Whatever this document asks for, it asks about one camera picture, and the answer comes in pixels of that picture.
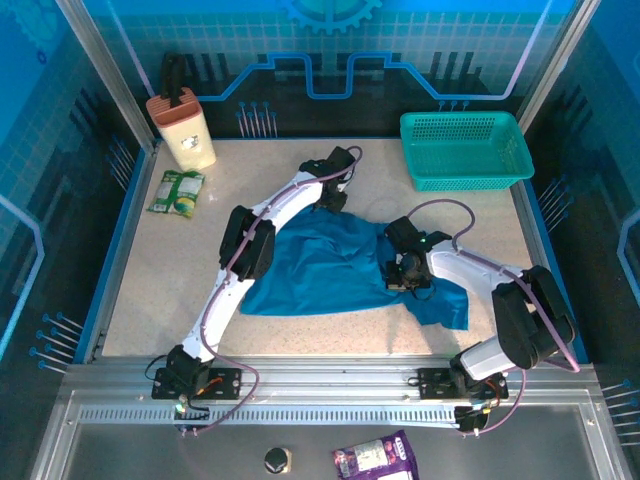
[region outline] blue cloth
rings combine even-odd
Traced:
[[[457,285],[435,279],[436,293],[426,301],[431,289],[416,291],[418,298],[386,289],[386,262],[395,258],[386,226],[349,213],[303,210],[276,236],[273,264],[247,293],[242,313],[301,316],[404,303],[421,325],[466,330],[467,294]]]

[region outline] speckled countertop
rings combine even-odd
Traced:
[[[419,193],[400,140],[225,140],[214,144],[218,161],[203,171],[207,180],[194,217],[146,211],[162,173],[177,165],[161,149],[122,279],[103,355],[159,355],[182,341],[197,319],[218,271],[218,247],[229,213],[251,206],[287,183],[310,158],[326,158],[333,147],[358,144],[364,158],[348,188],[346,211],[387,222],[425,200],[448,197],[467,203],[477,215],[461,243],[503,263],[531,265],[508,190]],[[434,206],[412,220],[427,231],[455,233],[467,213]],[[495,333],[493,317],[470,299],[469,331],[440,325],[421,327],[403,305],[308,317],[260,317],[236,312],[220,352],[232,355],[455,354]]]

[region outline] gear logo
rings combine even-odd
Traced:
[[[0,0],[0,12],[11,12],[22,33],[36,48],[46,50],[58,30],[54,0]]]
[[[360,21],[371,19],[371,11],[382,6],[381,0],[281,0],[291,20],[300,28],[311,27],[313,33],[324,30],[331,35],[336,30],[346,33],[347,27],[359,28]]]

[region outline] green basket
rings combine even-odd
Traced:
[[[416,190],[502,190],[533,176],[520,127],[506,112],[405,113],[402,148]]]

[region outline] blue circuit graphic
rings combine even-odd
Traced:
[[[316,93],[313,88],[313,67],[311,57],[307,53],[303,52],[287,52],[287,53],[268,53],[267,61],[264,63],[254,63],[247,66],[241,73],[238,75],[231,84],[222,92],[220,95],[201,95],[198,96],[198,100],[201,102],[223,102],[244,82],[249,75],[251,75],[255,71],[260,70],[276,70],[276,61],[277,60],[291,60],[297,59],[301,60],[304,63],[305,70],[305,86],[307,90],[307,95],[309,98],[313,100],[346,100],[353,94],[353,83],[354,83],[354,71],[355,71],[355,63],[359,59],[382,59],[384,60],[383,68],[385,69],[403,69],[406,70],[415,80],[418,82],[422,88],[427,91],[434,100],[455,100],[455,101],[472,101],[472,100],[489,100],[489,101],[501,101],[511,95],[518,77],[522,72],[522,69],[529,58],[529,54],[531,53],[531,49],[540,34],[540,30],[542,29],[542,25],[544,24],[545,19],[549,13],[549,9],[551,8],[553,0],[549,0],[540,15],[540,18],[536,22],[536,25],[531,33],[531,37],[527,42],[524,50],[522,51],[522,55],[518,60],[518,63],[511,75],[509,83],[503,93],[500,94],[461,94],[461,93],[439,93],[436,89],[429,83],[429,81],[424,78],[424,76],[416,69],[416,67],[410,62],[397,62],[392,58],[392,52],[389,51],[369,51],[369,52],[355,52],[349,55],[346,65],[346,87],[343,93]]]
[[[382,6],[380,0],[281,0],[289,18],[300,28],[311,27],[314,33],[324,30],[328,35],[348,27],[359,28],[360,21],[371,19],[371,10]]]

